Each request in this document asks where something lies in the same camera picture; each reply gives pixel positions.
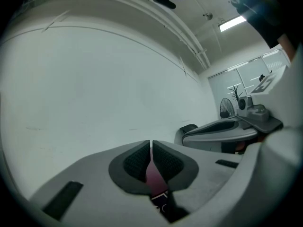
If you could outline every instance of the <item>fluorescent light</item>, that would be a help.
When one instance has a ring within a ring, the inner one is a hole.
[[[270,53],[268,53],[268,54],[265,54],[265,55],[263,55],[263,58],[268,57],[268,56],[273,55],[273,54],[276,54],[276,53],[278,53],[279,51],[280,51],[280,50],[276,50],[276,51],[270,52]]]
[[[230,67],[229,69],[227,69],[227,72],[229,72],[229,71],[231,71],[231,70],[234,70],[234,69],[236,69],[236,68],[239,68],[239,67],[241,67],[241,66],[244,66],[244,65],[246,65],[246,64],[248,64],[248,63],[249,63],[249,62],[245,62],[245,63],[241,63],[241,64],[239,64],[239,65]]]
[[[253,87],[254,85],[252,85],[252,86],[249,86],[249,87]],[[249,87],[245,87],[245,88],[249,88]]]
[[[238,84],[236,84],[236,85],[232,85],[232,86],[230,86],[230,87],[227,87],[227,89],[229,89],[229,88],[231,88],[231,87],[234,87],[234,86],[237,86],[237,85],[240,85],[241,83],[238,83]]]
[[[219,25],[219,28],[220,28],[221,32],[223,32],[224,30],[229,29],[235,25],[238,25],[244,21],[246,21],[246,19],[243,18],[242,16],[239,16],[239,17],[236,17],[232,20],[229,20],[229,21]]]
[[[260,78],[260,77],[256,77],[256,78],[253,78],[253,79],[250,79],[250,80],[252,81],[252,80],[255,80],[255,79],[257,79],[257,78]]]

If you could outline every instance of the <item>ceiling light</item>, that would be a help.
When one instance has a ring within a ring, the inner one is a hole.
[[[258,78],[260,78],[260,77],[256,77],[256,78],[253,78],[253,79],[250,79],[250,80],[252,81],[252,80],[255,80],[255,79],[258,79]]]
[[[249,63],[249,62],[245,62],[245,63],[238,64],[238,65],[236,65],[236,66],[229,67],[229,68],[227,69],[227,72],[229,72],[229,71],[231,71],[231,70],[235,70],[236,68],[239,68],[239,67],[241,67],[241,66],[244,66],[244,65],[246,65],[246,64],[248,64],[248,63]]]
[[[244,21],[246,21],[246,19],[243,18],[242,16],[235,17],[227,22],[224,22],[223,24],[220,24],[219,29],[221,30],[221,32],[223,32],[224,30],[229,29],[235,25],[238,25]]]
[[[233,86],[230,86],[230,87],[227,87],[226,89],[229,89],[229,88],[231,88],[231,87],[234,87],[234,86],[237,86],[237,85],[240,85],[241,83],[238,83],[238,84],[236,84],[236,85],[233,85]]]

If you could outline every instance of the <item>gray panel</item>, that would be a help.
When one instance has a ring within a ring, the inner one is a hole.
[[[189,213],[206,204],[229,180],[235,169],[216,164],[223,159],[239,163],[240,155],[201,151],[160,141],[167,147],[191,157],[199,166],[199,172],[192,184],[184,190],[173,192],[176,205]]]
[[[182,221],[179,221],[174,226],[217,226],[241,199],[243,192],[249,184],[259,149],[260,143],[248,146],[238,167],[234,170],[226,184],[219,191],[216,191],[213,197],[205,202],[201,208],[192,213],[189,217],[182,219]],[[182,192],[174,193],[176,198],[178,197],[177,194],[182,197]]]
[[[282,122],[274,117],[269,117],[268,121],[265,122],[254,120],[248,117],[238,117],[265,134],[269,134],[278,127],[282,126]]]
[[[247,189],[220,226],[257,225],[277,207],[301,170],[302,143],[302,130],[284,129],[268,136]]]

